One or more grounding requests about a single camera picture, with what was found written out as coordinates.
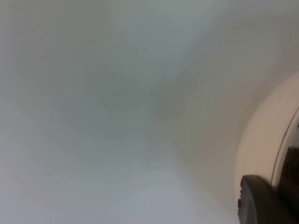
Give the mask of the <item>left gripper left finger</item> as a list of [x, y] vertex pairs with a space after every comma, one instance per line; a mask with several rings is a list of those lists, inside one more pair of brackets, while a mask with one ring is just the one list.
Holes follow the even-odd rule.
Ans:
[[282, 224], [285, 210], [273, 188], [257, 175], [241, 180], [238, 217], [241, 224]]

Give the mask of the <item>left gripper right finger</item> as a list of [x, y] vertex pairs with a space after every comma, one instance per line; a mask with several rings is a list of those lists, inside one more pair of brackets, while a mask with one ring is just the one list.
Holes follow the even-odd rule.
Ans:
[[278, 194], [290, 213], [299, 221], [299, 148], [289, 147], [283, 163]]

